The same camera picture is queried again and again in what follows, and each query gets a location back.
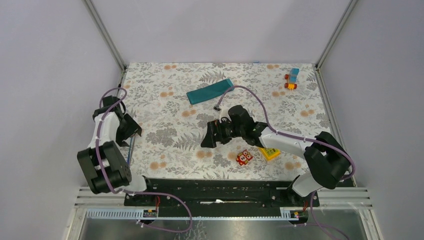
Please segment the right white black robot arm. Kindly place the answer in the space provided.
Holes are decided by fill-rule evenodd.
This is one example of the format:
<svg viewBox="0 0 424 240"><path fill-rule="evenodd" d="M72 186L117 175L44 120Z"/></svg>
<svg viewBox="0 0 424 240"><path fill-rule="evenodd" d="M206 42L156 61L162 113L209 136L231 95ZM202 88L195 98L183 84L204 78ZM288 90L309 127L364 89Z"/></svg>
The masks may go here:
<svg viewBox="0 0 424 240"><path fill-rule="evenodd" d="M351 167L349 156L328 132L314 138L288 131L277 131L266 122L255 121L241 105L231 107L227 114L207 123L203 148L216 148L234 138L242 138L248 145L277 149L302 157L308 171L296 177L287 191L287 201L301 205L309 194L321 188L334 189Z"/></svg>

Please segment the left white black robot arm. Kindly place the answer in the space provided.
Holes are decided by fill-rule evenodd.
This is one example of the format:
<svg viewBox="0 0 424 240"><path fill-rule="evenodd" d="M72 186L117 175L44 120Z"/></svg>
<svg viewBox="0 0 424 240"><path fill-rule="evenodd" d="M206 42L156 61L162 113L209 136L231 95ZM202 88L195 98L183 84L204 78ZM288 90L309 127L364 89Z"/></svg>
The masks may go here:
<svg viewBox="0 0 424 240"><path fill-rule="evenodd" d="M117 191L136 192L136 199L144 206L152 204L155 192L144 177L132 178L127 160L120 147L129 147L127 139L141 135L140 125L126 113L126 106L116 96L106 96L102 106L93 113L95 129L88 147L77 153L77 160L94 194Z"/></svg>

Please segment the teal cloth napkin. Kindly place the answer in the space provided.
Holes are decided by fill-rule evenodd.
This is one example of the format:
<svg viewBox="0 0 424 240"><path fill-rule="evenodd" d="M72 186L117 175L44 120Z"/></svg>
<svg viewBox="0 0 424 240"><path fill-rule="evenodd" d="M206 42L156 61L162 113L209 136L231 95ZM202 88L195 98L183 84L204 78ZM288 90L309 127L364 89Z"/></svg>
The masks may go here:
<svg viewBox="0 0 424 240"><path fill-rule="evenodd" d="M206 87L189 91L186 93L186 96L191 105L196 105L223 95L227 89L233 86L232 81L227 78Z"/></svg>

